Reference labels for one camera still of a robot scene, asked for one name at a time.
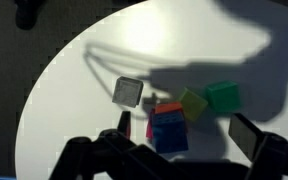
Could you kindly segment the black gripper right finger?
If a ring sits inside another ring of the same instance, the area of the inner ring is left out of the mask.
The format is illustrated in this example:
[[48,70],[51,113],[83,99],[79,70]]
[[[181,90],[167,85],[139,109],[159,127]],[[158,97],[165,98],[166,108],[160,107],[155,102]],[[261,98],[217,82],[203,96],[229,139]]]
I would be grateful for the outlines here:
[[245,180],[282,180],[288,176],[288,140],[261,131],[240,113],[230,118],[228,134],[251,162]]

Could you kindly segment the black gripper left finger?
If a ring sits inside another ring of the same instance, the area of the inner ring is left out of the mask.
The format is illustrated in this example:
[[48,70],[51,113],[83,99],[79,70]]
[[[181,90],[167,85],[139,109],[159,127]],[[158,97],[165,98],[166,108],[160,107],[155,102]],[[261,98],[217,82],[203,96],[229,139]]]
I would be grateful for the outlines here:
[[176,180],[191,177],[153,152],[129,139],[131,113],[123,111],[116,129],[103,130],[92,141],[71,138],[65,145],[49,180],[93,180],[106,172],[114,180]]

